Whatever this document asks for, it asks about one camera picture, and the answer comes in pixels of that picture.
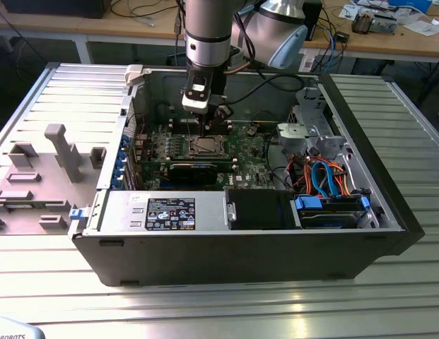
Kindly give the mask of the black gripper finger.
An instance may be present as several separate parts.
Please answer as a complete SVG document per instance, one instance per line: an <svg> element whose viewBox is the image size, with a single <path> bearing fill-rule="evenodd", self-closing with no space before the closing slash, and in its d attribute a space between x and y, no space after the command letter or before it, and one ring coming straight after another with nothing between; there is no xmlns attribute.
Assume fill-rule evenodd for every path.
<svg viewBox="0 0 439 339"><path fill-rule="evenodd" d="M208 101L207 113L203 117L203 136L214 128L229 120L234 114L224 95L211 95Z"/></svg>

